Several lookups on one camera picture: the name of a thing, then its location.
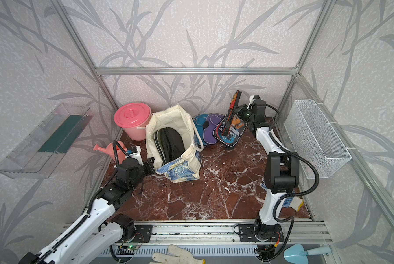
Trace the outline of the blue paddle case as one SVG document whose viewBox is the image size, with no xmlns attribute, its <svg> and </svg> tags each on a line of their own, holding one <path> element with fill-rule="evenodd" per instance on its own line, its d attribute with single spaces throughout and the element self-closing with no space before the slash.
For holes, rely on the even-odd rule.
<svg viewBox="0 0 394 264">
<path fill-rule="evenodd" d="M 204 146 L 208 145 L 208 143 L 204 140 L 204 123 L 206 122 L 207 117 L 208 114 L 199 114 L 193 118 L 193 122 L 197 128 L 197 131 L 202 139 Z"/>
</svg>

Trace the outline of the red trimmed paddle case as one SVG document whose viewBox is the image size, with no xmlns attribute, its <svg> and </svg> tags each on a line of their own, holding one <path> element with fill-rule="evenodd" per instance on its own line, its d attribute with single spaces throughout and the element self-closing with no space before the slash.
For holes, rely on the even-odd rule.
<svg viewBox="0 0 394 264">
<path fill-rule="evenodd" d="M 234 117 L 234 108 L 238 105 L 241 94 L 242 92 L 240 90 L 237 90 L 232 97 L 230 107 L 228 109 L 228 114 L 225 116 L 225 125 L 221 133 L 222 136 L 227 136 L 229 134 Z"/>
</svg>

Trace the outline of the canvas tote bag starry print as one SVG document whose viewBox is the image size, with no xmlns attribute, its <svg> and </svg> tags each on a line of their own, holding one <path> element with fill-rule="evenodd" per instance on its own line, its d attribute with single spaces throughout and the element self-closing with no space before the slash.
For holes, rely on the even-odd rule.
<svg viewBox="0 0 394 264">
<path fill-rule="evenodd" d="M 189 113 L 176 105 L 154 113 L 146 125 L 147 158 L 173 183 L 200 179 L 203 140 Z"/>
</svg>

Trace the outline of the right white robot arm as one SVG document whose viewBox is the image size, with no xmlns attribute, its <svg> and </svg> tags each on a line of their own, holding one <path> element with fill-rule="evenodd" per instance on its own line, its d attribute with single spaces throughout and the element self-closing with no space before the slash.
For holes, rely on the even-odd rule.
<svg viewBox="0 0 394 264">
<path fill-rule="evenodd" d="M 280 119 L 280 112 L 269 104 L 252 103 L 250 107 L 242 105 L 237 108 L 238 117 L 248 124 L 253 125 L 255 136 L 262 143 L 268 153 L 264 182 L 267 193 L 259 216 L 255 220 L 255 235 L 262 237 L 273 226 L 287 221 L 294 221 L 294 217 L 279 219 L 280 205 L 287 199 L 297 196 L 305 196 L 319 185 L 320 176 L 318 170 L 307 159 L 285 148 L 276 138 L 273 126 Z M 315 181 L 308 190 L 299 194 L 292 191 L 299 183 L 299 165 L 305 163 L 314 173 Z"/>
</svg>

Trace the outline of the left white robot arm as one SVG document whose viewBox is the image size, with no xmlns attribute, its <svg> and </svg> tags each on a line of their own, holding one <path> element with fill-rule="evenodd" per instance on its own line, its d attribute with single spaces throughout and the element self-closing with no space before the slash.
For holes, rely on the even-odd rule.
<svg viewBox="0 0 394 264">
<path fill-rule="evenodd" d="M 37 254 L 24 255 L 20 263 L 89 264 L 114 243 L 133 240 L 137 234 L 134 220 L 115 212 L 146 176 L 155 173 L 154 160 L 126 158 L 116 169 L 120 177 L 100 188 L 68 229 Z"/>
</svg>

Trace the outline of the clear paddle case teal paddle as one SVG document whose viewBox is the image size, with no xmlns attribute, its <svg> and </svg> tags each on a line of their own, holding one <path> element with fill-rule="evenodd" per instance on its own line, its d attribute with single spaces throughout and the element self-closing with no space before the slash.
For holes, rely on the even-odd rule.
<svg viewBox="0 0 394 264">
<path fill-rule="evenodd" d="M 226 121 L 223 119 L 214 129 L 213 136 L 226 147 L 235 147 L 245 132 L 247 123 L 234 115 L 228 134 L 222 135 Z"/>
</svg>

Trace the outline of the black zipper paddle case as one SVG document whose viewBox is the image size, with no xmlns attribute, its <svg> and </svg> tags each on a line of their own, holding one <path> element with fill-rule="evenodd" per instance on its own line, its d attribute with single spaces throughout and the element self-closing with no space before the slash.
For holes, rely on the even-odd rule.
<svg viewBox="0 0 394 264">
<path fill-rule="evenodd" d="M 167 127 L 163 129 L 164 149 L 166 155 L 166 164 L 181 157 L 185 152 L 182 137 L 173 128 Z"/>
</svg>

